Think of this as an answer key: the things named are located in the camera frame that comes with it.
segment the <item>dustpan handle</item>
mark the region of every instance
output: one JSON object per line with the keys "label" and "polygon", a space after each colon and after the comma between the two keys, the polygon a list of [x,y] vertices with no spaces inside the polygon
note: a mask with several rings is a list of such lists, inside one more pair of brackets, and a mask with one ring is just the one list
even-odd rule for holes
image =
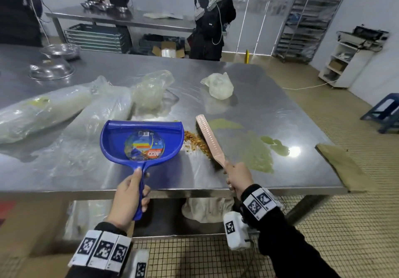
{"label": "dustpan handle", "polygon": [[141,210],[141,200],[143,199],[143,190],[144,190],[144,168],[141,168],[142,170],[142,175],[141,175],[141,180],[140,180],[140,185],[138,186],[138,192],[139,192],[139,198],[138,198],[138,207],[135,215],[133,216],[133,220],[140,220],[141,216],[143,215],[143,212]]}

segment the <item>table leg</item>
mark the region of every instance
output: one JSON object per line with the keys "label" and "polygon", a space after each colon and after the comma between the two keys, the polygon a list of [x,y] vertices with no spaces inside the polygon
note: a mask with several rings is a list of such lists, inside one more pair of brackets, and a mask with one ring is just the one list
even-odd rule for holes
{"label": "table leg", "polygon": [[57,30],[58,37],[60,38],[61,42],[66,43],[67,39],[65,38],[64,32],[62,31],[62,28],[61,28],[58,18],[53,17],[53,23],[54,23],[55,29]]}
{"label": "table leg", "polygon": [[288,212],[285,217],[291,225],[297,225],[325,204],[330,197],[331,196],[329,195],[306,195]]}

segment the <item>stainless steel table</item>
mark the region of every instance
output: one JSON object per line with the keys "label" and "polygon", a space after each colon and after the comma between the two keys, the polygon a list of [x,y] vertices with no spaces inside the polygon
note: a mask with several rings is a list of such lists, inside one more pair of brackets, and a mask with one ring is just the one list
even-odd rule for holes
{"label": "stainless steel table", "polygon": [[55,28],[57,29],[58,36],[66,43],[64,32],[59,23],[59,18],[86,21],[92,23],[103,23],[113,25],[123,25],[138,28],[152,28],[160,30],[170,30],[179,32],[192,32],[196,27],[193,17],[184,16],[184,19],[176,18],[148,18],[144,17],[146,11],[134,10],[126,13],[120,13],[116,9],[107,10],[106,12],[98,9],[84,9],[81,5],[63,8],[53,12],[45,12],[45,14],[53,19]]}
{"label": "stainless steel table", "polygon": [[[166,92],[168,104],[157,120],[181,120],[186,130],[194,132],[195,116],[205,114],[209,120],[234,121],[242,124],[244,130],[296,147],[295,157],[282,157],[273,152],[273,174],[252,170],[254,181],[277,196],[305,195],[287,215],[293,224],[331,195],[347,193],[334,170],[315,149],[316,144],[330,144],[331,141],[259,66],[83,51],[82,59],[72,62],[76,68],[72,77],[37,82],[27,74],[29,64],[40,56],[36,48],[0,45],[0,107],[61,87],[90,82],[99,75],[104,75],[114,85],[131,86],[149,72],[167,69],[176,81]],[[209,95],[200,81],[209,74],[223,72],[230,76],[234,93],[230,99],[220,102]],[[118,183],[130,172],[105,158],[97,170],[77,177],[50,177],[48,171],[32,165],[34,152],[50,145],[67,123],[14,144],[0,145],[0,198],[86,200],[113,197]],[[230,131],[216,130],[222,147],[228,146]],[[169,162],[150,168],[150,173],[146,183],[152,188],[152,198],[231,195],[225,175],[215,170],[199,151],[187,153],[182,149]]]}

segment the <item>white cabinet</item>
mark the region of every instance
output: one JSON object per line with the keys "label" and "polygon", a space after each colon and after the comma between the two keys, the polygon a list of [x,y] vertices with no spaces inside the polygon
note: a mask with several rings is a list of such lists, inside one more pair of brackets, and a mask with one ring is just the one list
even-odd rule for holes
{"label": "white cabinet", "polygon": [[338,42],[319,77],[333,87],[349,88],[373,55],[373,51]]}

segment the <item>brown cloth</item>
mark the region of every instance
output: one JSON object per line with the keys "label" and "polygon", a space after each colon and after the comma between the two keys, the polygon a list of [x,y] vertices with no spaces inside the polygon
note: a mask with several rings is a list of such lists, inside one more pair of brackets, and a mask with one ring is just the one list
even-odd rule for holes
{"label": "brown cloth", "polygon": [[318,144],[316,148],[334,167],[342,183],[351,192],[368,192],[377,189],[376,183],[364,173],[345,150],[336,145]]}

